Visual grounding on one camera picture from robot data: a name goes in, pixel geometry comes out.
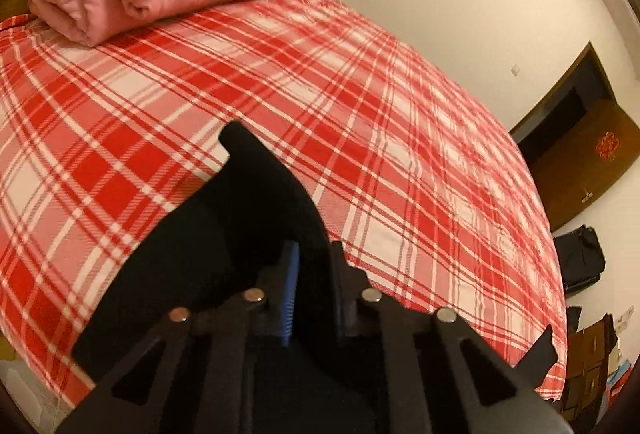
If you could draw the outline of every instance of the wooden door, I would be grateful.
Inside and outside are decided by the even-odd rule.
[[[614,100],[597,100],[530,166],[551,230],[604,194],[639,154],[638,126]]]

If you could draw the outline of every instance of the wooden furniture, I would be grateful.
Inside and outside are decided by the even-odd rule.
[[[548,136],[549,128],[558,136]],[[524,144],[534,133],[545,143],[532,152]],[[618,105],[591,43],[511,135],[552,231],[603,195],[640,155],[640,128]]]
[[[529,167],[551,230],[560,228],[603,195],[639,154],[638,126],[615,101],[598,100],[575,127]]]
[[[607,383],[609,353],[615,342],[611,315],[569,336],[560,414],[576,434],[590,432],[595,425]]]

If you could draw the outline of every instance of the plaid pattern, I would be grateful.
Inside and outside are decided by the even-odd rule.
[[[261,0],[72,44],[0,31],[0,325],[57,393],[92,382],[71,348],[130,253],[226,161],[245,124],[302,182],[332,239],[406,306],[457,309],[512,364],[546,325],[558,261],[518,149],[409,46],[334,0]]]

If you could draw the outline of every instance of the white wall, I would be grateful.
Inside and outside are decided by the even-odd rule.
[[[513,127],[593,42],[618,101],[640,122],[640,82],[602,0],[343,0],[413,45]],[[514,78],[510,69],[520,67]],[[640,162],[570,226],[592,224],[607,255],[601,282],[576,299],[583,324],[640,312]],[[640,316],[622,335],[640,351]]]

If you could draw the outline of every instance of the black fabric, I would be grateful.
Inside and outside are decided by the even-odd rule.
[[[545,381],[546,374],[558,361],[558,354],[553,345],[553,329],[547,326],[540,338],[535,341],[529,351],[518,362],[516,370],[538,388]]]
[[[554,238],[564,293],[575,293],[600,280],[605,259],[598,236],[591,227],[581,226]]]
[[[286,239],[300,244],[298,337],[310,328],[334,337],[329,241],[304,187],[239,122],[220,133],[230,157],[220,172],[173,212],[121,268],[73,348],[95,381],[121,359],[161,316],[185,306],[219,305],[273,264]],[[312,346],[322,349],[324,346]]]
[[[252,434],[380,432],[386,396],[376,380],[384,375],[382,352],[372,352],[373,342],[369,347],[342,374],[365,369],[359,382],[341,382],[324,372],[296,342],[286,350],[262,350],[255,365]]]
[[[581,313],[582,308],[580,306],[569,306],[566,309],[566,332],[568,335],[578,331]]]

